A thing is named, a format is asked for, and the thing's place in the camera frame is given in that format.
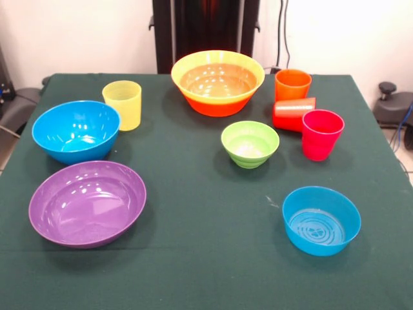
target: table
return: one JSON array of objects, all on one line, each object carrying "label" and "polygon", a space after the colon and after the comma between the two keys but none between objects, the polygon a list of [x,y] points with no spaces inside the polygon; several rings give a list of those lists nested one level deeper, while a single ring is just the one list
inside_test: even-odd
[{"label": "table", "polygon": [[[137,223],[99,249],[66,249],[28,221],[39,184],[64,166],[31,137],[47,109],[102,101],[118,79],[143,89],[143,119],[121,132],[108,160],[146,183]],[[194,112],[168,75],[57,74],[0,177],[2,309],[413,309],[413,191],[350,76],[314,76],[309,96],[343,116],[345,131],[327,161],[307,160],[300,135],[262,166],[243,170],[221,146],[221,131],[251,119],[271,124],[274,76],[227,118]],[[283,227],[283,199],[306,185],[332,187],[358,207],[362,228],[329,258],[296,249]]]}]

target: blue bowl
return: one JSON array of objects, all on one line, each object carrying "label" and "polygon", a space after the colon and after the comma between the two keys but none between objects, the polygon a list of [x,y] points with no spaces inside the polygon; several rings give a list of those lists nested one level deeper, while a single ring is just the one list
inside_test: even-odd
[{"label": "blue bowl", "polygon": [[102,102],[73,101],[40,115],[32,135],[47,154],[71,165],[103,159],[115,143],[120,124],[116,110]]},{"label": "blue bowl", "polygon": [[340,252],[361,228],[356,206],[326,187],[309,186],[291,192],[284,200],[283,217],[291,242],[315,256]]}]

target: plastic bowl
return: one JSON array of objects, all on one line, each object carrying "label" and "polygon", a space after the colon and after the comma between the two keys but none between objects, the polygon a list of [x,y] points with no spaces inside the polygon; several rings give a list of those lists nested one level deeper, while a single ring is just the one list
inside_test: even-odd
[{"label": "plastic bowl", "polygon": [[283,217],[291,242],[315,256],[340,252],[361,228],[356,206],[326,187],[309,186],[291,192],[284,200]]},{"label": "plastic bowl", "polygon": [[119,132],[120,117],[102,102],[73,101],[43,113],[34,123],[34,141],[55,160],[71,165],[103,159]]},{"label": "plastic bowl", "polygon": [[47,240],[88,249],[123,234],[145,201],[145,184],[135,171],[112,161],[88,161],[44,181],[32,196],[28,215]]},{"label": "plastic bowl", "polygon": [[181,58],[172,80],[190,106],[207,116],[239,112],[264,82],[263,67],[251,57],[225,50],[206,50]]},{"label": "plastic bowl", "polygon": [[224,129],[221,142],[237,165],[253,169],[277,150],[279,136],[273,128],[258,121],[238,121]]}]

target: purple bowl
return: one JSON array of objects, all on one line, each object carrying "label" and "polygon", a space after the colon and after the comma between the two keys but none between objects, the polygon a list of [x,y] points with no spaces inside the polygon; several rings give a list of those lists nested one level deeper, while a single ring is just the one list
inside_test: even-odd
[{"label": "purple bowl", "polygon": [[89,249],[123,234],[145,201],[145,184],[135,171],[113,161],[86,161],[44,181],[30,200],[28,215],[47,240]]}]

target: plastic cup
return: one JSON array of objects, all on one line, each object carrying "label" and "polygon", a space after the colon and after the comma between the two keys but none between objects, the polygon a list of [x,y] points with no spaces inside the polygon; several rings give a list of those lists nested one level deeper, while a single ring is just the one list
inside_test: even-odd
[{"label": "plastic cup", "polygon": [[120,131],[134,130],[141,123],[142,88],[132,81],[116,81],[102,90],[105,103],[121,116]]},{"label": "plastic cup", "polygon": [[272,111],[272,123],[276,128],[302,132],[303,115],[315,108],[315,98],[277,101]]},{"label": "plastic cup", "polygon": [[344,120],[329,110],[313,110],[303,116],[303,152],[314,161],[328,158],[344,130]]},{"label": "plastic cup", "polygon": [[310,74],[295,69],[281,70],[276,74],[276,101],[306,98],[312,78]]}]

